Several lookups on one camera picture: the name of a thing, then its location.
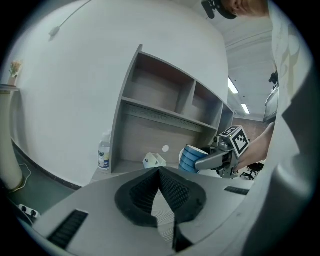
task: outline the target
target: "human arm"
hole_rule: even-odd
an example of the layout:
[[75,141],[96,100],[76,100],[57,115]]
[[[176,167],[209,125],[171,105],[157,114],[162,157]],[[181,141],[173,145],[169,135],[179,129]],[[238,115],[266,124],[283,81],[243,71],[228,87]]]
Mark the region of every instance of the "human arm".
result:
[[249,145],[248,149],[239,158],[239,163],[235,168],[236,171],[267,158],[274,128],[275,123],[273,122]]

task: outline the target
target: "plastic bottle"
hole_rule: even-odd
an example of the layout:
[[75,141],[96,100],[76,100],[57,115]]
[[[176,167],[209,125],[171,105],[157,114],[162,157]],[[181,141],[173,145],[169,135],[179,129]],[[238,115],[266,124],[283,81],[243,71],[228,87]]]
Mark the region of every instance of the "plastic bottle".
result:
[[102,140],[98,150],[98,166],[106,171],[109,169],[109,153],[110,153],[111,130],[102,134]]

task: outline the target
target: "black baseboard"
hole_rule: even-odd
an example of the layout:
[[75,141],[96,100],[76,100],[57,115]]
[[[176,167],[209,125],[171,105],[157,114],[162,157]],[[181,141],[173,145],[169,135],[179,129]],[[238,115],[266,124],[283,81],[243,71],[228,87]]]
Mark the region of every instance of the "black baseboard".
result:
[[55,175],[53,175],[52,173],[48,172],[47,170],[43,169],[41,166],[39,166],[36,162],[32,161],[17,145],[16,143],[12,140],[12,145],[13,148],[19,152],[19,154],[30,164],[32,165],[35,169],[39,170],[40,172],[42,172],[44,175],[46,175],[47,177],[51,178],[52,180],[72,189],[72,190],[79,190],[82,187],[75,185],[73,183],[70,183],[68,181],[63,180],[62,178],[59,178]]

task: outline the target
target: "white wall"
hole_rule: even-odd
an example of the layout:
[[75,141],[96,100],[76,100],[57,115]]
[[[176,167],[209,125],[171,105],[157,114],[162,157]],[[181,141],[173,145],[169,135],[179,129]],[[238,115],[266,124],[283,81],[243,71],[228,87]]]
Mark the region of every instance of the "white wall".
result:
[[[228,64],[221,34],[167,1],[93,0],[49,41],[75,2],[30,28],[9,56],[22,60],[12,99],[12,137],[38,165],[76,185],[90,182],[103,131],[113,125],[125,74],[139,44],[189,73],[225,102]],[[2,75],[8,81],[9,72]]]

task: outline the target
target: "blue mug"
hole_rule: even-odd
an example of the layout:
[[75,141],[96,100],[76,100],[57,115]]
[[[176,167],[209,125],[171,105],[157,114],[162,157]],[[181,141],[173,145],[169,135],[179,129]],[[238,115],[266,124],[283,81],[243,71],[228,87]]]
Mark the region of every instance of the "blue mug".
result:
[[182,150],[182,154],[179,156],[179,169],[189,173],[197,174],[199,171],[195,168],[196,161],[208,155],[208,153],[199,148],[186,145]]

